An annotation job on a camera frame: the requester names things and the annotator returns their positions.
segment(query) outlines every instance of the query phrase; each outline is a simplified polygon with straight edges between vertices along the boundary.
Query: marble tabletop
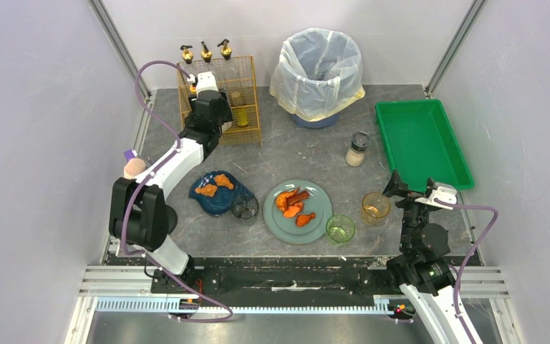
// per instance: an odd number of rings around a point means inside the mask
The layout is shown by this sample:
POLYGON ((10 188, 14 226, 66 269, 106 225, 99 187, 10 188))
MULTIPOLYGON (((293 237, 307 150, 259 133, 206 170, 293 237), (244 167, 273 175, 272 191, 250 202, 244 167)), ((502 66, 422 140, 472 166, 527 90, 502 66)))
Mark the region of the marble tabletop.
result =
MULTIPOLYGON (((199 166, 188 173, 167 200, 178 212, 178 225, 171 234, 177 245, 195 257, 296 257, 296 256, 380 256, 397 255, 400 244, 402 210, 395 208, 378 226, 360 219, 361 201, 371 191, 381 191, 390 170, 375 124, 374 105, 379 101, 424 98, 420 85, 366 86, 366 96, 341 112, 338 123, 329 128, 298 128, 267 87, 258 88, 262 147, 257 144, 219 145, 199 166), (367 131, 372 142, 365 162, 350 167, 344 157, 351 135, 367 131), (213 217, 196 200, 188 198, 190 185, 214 170, 232 173, 252 190, 260 204, 277 184, 289 179, 305 179, 320 185, 329 195, 335 214, 346 214, 356 226, 355 237, 335 244, 327 235, 306 245, 279 241, 259 214, 252 226, 241 226, 228 212, 213 217)), ((177 90, 158 90, 154 111, 181 129, 177 90)), ((152 120, 148 126, 141 156, 156 161, 173 144, 163 126, 152 120)), ((460 211, 436 211, 431 222, 446 228, 454 255, 466 254, 471 239, 460 211)))

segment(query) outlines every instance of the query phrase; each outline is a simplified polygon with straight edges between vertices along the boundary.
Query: white wall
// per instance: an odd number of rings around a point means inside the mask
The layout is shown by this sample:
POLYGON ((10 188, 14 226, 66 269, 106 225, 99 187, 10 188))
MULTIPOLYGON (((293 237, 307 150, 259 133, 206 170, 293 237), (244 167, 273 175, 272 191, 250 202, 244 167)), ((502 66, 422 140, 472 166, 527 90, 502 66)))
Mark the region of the white wall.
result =
MULTIPOLYGON (((138 67, 179 62, 180 46, 231 40, 233 54, 253 55, 258 85, 269 85, 281 44, 309 27, 344 32, 360 46, 368 85, 426 84, 471 0, 104 0, 138 67)), ((178 87, 167 67, 151 67, 153 89, 178 87)))
POLYGON ((0 0, 0 343, 62 343, 140 106, 86 1, 0 0))
POLYGON ((466 200, 501 212, 486 259, 526 342, 550 343, 550 1, 488 1, 435 96, 476 180, 466 200))

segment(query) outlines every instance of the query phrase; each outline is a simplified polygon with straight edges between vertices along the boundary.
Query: blue plate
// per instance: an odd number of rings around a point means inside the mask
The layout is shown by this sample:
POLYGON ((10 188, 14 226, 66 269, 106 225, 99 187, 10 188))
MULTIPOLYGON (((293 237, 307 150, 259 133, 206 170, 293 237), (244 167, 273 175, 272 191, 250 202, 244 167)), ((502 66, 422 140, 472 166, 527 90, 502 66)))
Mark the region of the blue plate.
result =
POLYGON ((266 196, 263 210, 266 226, 277 239, 290 244, 304 245, 319 239, 326 232, 326 223, 332 217, 332 202, 323 188, 310 181, 294 179, 275 186, 266 196), (304 208, 301 214, 315 213, 315 219, 302 227, 296 225, 295 217, 284 217, 275 204, 275 198, 281 192, 295 190, 298 187, 300 191, 307 190, 310 195, 303 201, 304 208))
POLYGON ((203 210, 210 215, 221 215, 231 210, 231 203, 233 203, 233 200, 237 196, 243 194, 254 195, 248 190, 248 188, 240 183, 237 178, 233 177, 232 174, 226 171, 212 171, 204 174, 190 186, 190 190, 188 191, 188 197, 191 199, 196 199, 201 205, 201 208, 203 208, 203 210), (230 190, 226 186, 219 186, 214 197, 207 197, 195 192, 196 188, 203 188, 206 184, 216 185, 214 177, 219 174, 225 175, 226 178, 231 181, 233 184, 233 190, 230 190))

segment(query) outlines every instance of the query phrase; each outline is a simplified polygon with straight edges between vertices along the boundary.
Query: dark blue shell-shaped plate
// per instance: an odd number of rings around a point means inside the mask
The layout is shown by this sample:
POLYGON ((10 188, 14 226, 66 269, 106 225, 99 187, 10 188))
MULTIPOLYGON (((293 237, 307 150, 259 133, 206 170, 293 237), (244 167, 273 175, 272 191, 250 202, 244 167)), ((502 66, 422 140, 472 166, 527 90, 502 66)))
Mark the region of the dark blue shell-shaped plate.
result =
POLYGON ((226 171, 212 171, 201 176, 193 185, 190 186, 188 197, 196 199, 206 213, 210 215, 221 215, 231 210, 233 200, 243 194, 252 194, 237 178, 226 171), (229 190, 226 186, 219 186, 214 197, 207 197, 195 192, 196 188, 203 188, 206 184, 216 185, 214 177, 219 174, 224 174, 226 178, 233 184, 233 190, 229 190))

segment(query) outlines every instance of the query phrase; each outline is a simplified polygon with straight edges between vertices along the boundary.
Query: floor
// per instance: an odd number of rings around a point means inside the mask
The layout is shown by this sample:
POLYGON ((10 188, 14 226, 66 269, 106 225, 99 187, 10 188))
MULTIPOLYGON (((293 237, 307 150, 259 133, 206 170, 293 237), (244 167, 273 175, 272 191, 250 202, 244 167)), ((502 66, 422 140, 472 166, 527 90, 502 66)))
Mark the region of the floor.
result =
MULTIPOLYGON (((174 188, 167 203, 179 216, 172 233, 176 244, 196 257, 268 256, 374 256, 397 255, 402 210, 394 206, 379 226, 360 220, 360 204, 370 191, 381 191, 390 178, 382 139, 375 124, 374 105, 380 101, 423 99, 420 85, 365 86, 366 96, 341 112, 339 122, 318 130, 297 128, 290 115, 278 106, 267 87, 259 87, 262 147, 257 144, 220 145, 201 165, 195 167, 174 188), (365 162, 349 167, 344 157, 351 134, 365 130, 372 136, 365 162), (276 185, 289 179, 306 179, 320 185, 329 195, 335 214, 350 216, 356 225, 355 237, 336 245, 327 235, 307 245, 279 241, 266 228, 262 216, 250 227, 239 226, 227 213, 207 215, 197 201, 187 197, 190 185, 204 173, 225 170, 250 188, 263 202, 276 185)), ((177 90, 158 90, 154 110, 174 128, 181 129, 177 90)), ((141 156, 156 161, 174 140, 157 121, 151 121, 141 156)), ((470 234, 460 211, 437 211, 431 221, 449 232, 454 255, 464 255, 471 247, 470 234)))
MULTIPOLYGON (((488 300, 465 301, 484 343, 502 343, 488 300)), ((218 315, 198 315, 218 317, 218 315)), ((111 343, 432 343, 420 319, 396 324, 384 315, 236 315, 226 324, 185 324, 158 313, 97 312, 88 344, 111 343)))

